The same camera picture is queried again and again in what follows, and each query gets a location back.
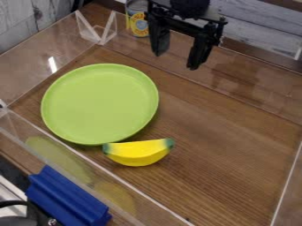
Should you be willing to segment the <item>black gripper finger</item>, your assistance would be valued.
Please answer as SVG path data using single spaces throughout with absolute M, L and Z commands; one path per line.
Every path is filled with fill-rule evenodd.
M 213 43 L 208 34 L 199 33 L 193 40 L 193 46 L 189 50 L 185 67 L 193 71 L 199 65 L 207 61 Z
M 148 33 L 150 50 L 158 57 L 169 48 L 169 27 L 166 23 L 157 18 L 148 18 Z

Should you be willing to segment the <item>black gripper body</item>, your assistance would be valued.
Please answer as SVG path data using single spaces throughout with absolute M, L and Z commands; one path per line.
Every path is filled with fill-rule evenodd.
M 178 33 L 205 34 L 219 45 L 227 19 L 209 7 L 209 0 L 146 0 L 146 15 L 158 17 Z

